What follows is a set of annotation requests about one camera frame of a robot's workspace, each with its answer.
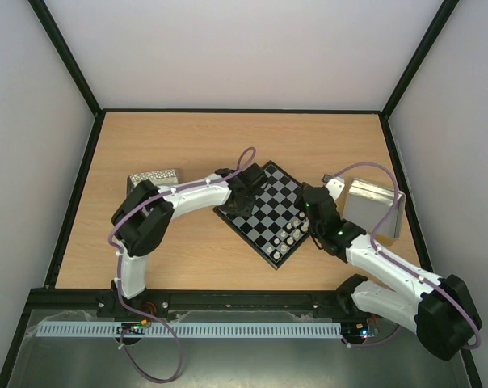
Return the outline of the black white chess board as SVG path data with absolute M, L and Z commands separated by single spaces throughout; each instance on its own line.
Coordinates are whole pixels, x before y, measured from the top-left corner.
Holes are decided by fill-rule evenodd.
M 263 193 L 256 196 L 255 206 L 250 217 L 230 216 L 220 211 L 218 207 L 213 212 L 277 270 L 309 237 L 309 231 L 303 232 L 301 230 L 303 223 L 308 219 L 303 212 L 295 207 L 295 200 L 301 189 L 301 183 L 273 161 L 265 163 L 263 169 L 267 176 L 267 185 L 263 189 Z M 288 223 L 293 226 L 292 232 L 287 230 Z M 281 238 L 282 230 L 287 233 L 286 238 Z M 293 237 L 295 230 L 301 232 L 299 238 Z M 287 244 L 289 237 L 294 239 L 294 244 L 291 246 Z M 278 246 L 273 243 L 275 238 L 280 240 Z M 282 252 L 280 249 L 282 243 L 288 247 L 286 252 Z M 267 252 L 268 247 L 274 248 L 271 254 Z M 278 260 L 274 260 L 275 251 L 280 253 Z

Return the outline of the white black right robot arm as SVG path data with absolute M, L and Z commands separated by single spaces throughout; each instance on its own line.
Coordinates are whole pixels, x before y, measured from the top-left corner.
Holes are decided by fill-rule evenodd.
M 478 339 L 482 321 L 466 283 L 453 274 L 442 277 L 407 262 L 376 244 L 357 224 L 341 218 L 328 187 L 302 184 L 295 206 L 308 218 L 318 248 L 363 269 L 381 284 L 355 274 L 336 290 L 339 310 L 386 318 L 416 334 L 433 356 L 449 361 Z

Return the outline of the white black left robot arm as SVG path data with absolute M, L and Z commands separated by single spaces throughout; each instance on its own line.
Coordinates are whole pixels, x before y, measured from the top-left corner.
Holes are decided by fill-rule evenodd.
M 140 182 L 113 214 L 108 237 L 118 250 L 115 284 L 122 297 L 132 299 L 145 290 L 148 257 L 161 244 L 171 221 L 207 207 L 249 217 L 266 182 L 264 169 L 256 163 L 244 170 L 220 169 L 180 185 L 157 186 L 148 179 Z

